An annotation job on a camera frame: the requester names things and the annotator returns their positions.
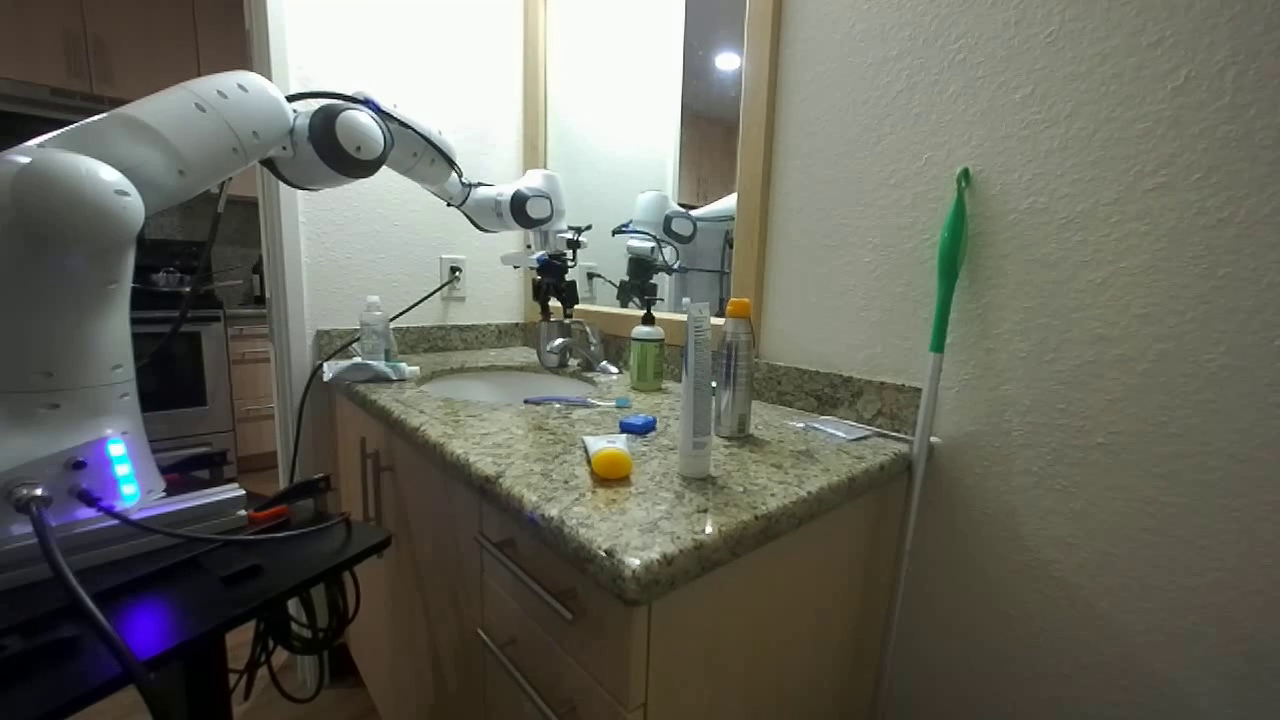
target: small bottle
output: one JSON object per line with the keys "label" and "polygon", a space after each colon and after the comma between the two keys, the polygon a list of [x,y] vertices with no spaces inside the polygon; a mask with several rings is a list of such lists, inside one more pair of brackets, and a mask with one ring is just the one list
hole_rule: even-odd
{"label": "small bottle", "polygon": [[373,365],[393,365],[395,360],[395,336],[388,326],[382,296],[365,296],[360,360],[373,360]]}
{"label": "small bottle", "polygon": [[665,388],[665,326],[657,322],[651,308],[645,308],[639,322],[632,326],[629,385],[632,392]]}
{"label": "small bottle", "polygon": [[713,310],[688,304],[685,381],[682,381],[682,474],[713,474]]}
{"label": "small bottle", "polygon": [[729,296],[715,356],[715,436],[754,436],[754,301]]}

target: wooden cabinet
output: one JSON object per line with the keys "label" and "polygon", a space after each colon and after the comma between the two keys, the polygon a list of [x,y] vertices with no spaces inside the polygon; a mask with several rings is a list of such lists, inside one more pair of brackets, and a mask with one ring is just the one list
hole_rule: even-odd
{"label": "wooden cabinet", "polygon": [[473,716],[481,708],[481,497],[439,458],[338,401],[339,506],[393,530],[360,577],[347,630],[360,680],[384,720]]}
{"label": "wooden cabinet", "polygon": [[382,429],[354,401],[339,401],[339,482],[369,465],[354,458],[369,436],[395,465],[373,471],[384,497],[365,493],[382,497],[373,504],[395,536],[395,560],[384,565],[388,605],[365,605],[358,621],[376,622],[384,646],[358,652],[354,634],[354,657],[384,716],[874,712],[903,482],[870,489],[651,605],[620,605],[542,530],[486,504],[439,455]]}
{"label": "wooden cabinet", "polygon": [[132,99],[249,63],[243,0],[0,0],[0,75]]}
{"label": "wooden cabinet", "polygon": [[0,75],[87,93],[79,0],[0,0]]}
{"label": "wooden cabinet", "polygon": [[87,93],[149,96],[202,75],[191,0],[86,0]]}
{"label": "wooden cabinet", "polygon": [[269,318],[229,318],[233,429],[239,471],[275,467],[275,367]]}
{"label": "wooden cabinet", "polygon": [[[358,404],[339,401],[338,404],[338,506],[347,510],[354,519],[373,519],[384,524],[388,506],[388,445],[384,429],[360,412]],[[347,628],[347,652],[360,666],[360,680],[376,705],[382,716],[393,716],[388,705],[395,695],[393,682],[393,597],[388,597],[388,565],[395,560],[401,544],[369,565],[358,565],[360,581],[360,617]]]}
{"label": "wooden cabinet", "polygon": [[243,0],[197,0],[202,72],[249,66]]}

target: backsplash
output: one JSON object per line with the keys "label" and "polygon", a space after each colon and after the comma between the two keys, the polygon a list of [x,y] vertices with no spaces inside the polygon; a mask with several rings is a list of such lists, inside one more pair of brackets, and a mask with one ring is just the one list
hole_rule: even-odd
{"label": "backsplash", "polygon": [[[330,356],[358,326],[322,326],[315,356]],[[537,322],[436,322],[436,326],[395,326],[395,344],[403,356],[417,352],[473,352],[473,348],[529,348],[531,360]],[[600,336],[605,356],[620,365],[629,339]],[[670,344],[670,381],[682,381],[682,348]],[[755,365],[754,381],[755,401],[783,404],[818,416],[845,416],[859,422],[877,422],[889,432],[912,436],[919,388],[909,385],[880,385],[859,376],[814,370],[814,367],[783,367],[783,365]]]}

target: yellow sponge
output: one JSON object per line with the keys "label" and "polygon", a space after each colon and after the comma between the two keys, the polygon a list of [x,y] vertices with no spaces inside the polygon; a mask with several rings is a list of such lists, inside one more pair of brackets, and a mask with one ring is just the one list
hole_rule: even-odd
{"label": "yellow sponge", "polygon": [[595,482],[632,481],[632,446],[625,436],[584,436],[584,451]]}

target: bathroom sink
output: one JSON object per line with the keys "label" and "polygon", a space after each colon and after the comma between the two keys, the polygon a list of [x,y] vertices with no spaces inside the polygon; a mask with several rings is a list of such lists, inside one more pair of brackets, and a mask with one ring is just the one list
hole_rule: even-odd
{"label": "bathroom sink", "polygon": [[587,376],[566,376],[544,367],[473,367],[439,370],[421,385],[428,397],[473,401],[473,404],[554,404],[584,409],[595,392]]}

